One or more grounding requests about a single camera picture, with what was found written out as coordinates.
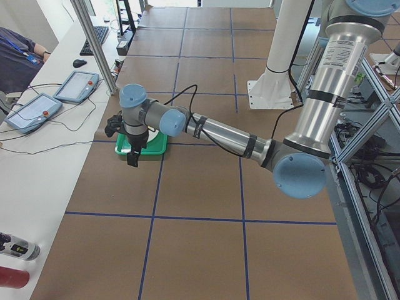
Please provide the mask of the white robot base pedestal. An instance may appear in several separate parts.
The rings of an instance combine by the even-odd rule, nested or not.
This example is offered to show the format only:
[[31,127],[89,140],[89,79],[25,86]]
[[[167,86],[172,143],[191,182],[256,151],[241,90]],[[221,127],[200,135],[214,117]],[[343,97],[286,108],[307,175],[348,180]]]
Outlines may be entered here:
[[312,1],[282,2],[265,71],[258,80],[247,82],[251,109],[293,106],[289,73],[312,8]]

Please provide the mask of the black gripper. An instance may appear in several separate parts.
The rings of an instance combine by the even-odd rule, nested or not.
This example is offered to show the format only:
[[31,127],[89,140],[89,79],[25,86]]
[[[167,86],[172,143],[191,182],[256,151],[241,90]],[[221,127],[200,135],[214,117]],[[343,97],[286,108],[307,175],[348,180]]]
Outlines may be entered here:
[[141,150],[147,148],[148,133],[144,132],[138,135],[127,134],[126,137],[131,145],[131,152],[126,155],[127,164],[137,168]]

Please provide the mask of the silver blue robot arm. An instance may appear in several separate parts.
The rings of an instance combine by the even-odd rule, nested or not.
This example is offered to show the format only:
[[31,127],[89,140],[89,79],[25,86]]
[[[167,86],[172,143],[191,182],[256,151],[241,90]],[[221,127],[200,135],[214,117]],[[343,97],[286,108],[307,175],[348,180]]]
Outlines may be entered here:
[[127,163],[137,166],[146,147],[148,129],[168,136],[187,133],[208,139],[224,150],[252,159],[270,170],[276,186],[292,198],[307,199],[326,184],[325,164],[330,157],[328,141],[339,114],[355,84],[367,48],[383,35],[398,1],[333,1],[322,22],[327,44],[314,81],[293,133],[279,142],[193,113],[181,107],[150,99],[138,84],[128,84],[119,93],[122,129],[131,150]]

